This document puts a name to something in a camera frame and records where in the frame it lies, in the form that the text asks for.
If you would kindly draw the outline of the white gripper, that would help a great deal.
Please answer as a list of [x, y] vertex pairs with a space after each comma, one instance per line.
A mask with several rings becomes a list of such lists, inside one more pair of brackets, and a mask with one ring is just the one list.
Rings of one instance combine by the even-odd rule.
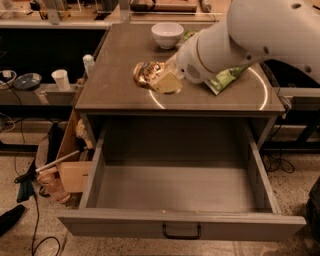
[[202, 63], [198, 49], [200, 35], [195, 34], [189, 38], [166, 62], [169, 72], [161, 73], [151, 81], [150, 86], [161, 94], [169, 94], [179, 91], [182, 82], [171, 72], [177, 69], [193, 84], [200, 84], [213, 77], [213, 73]]

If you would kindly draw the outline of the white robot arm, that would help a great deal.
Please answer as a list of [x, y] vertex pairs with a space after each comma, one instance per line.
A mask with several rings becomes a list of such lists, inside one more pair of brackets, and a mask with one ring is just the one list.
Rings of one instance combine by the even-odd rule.
[[200, 84], [217, 73], [279, 60], [320, 81], [320, 14], [304, 0], [232, 0], [226, 16], [200, 30], [151, 80], [160, 93], [184, 79]]

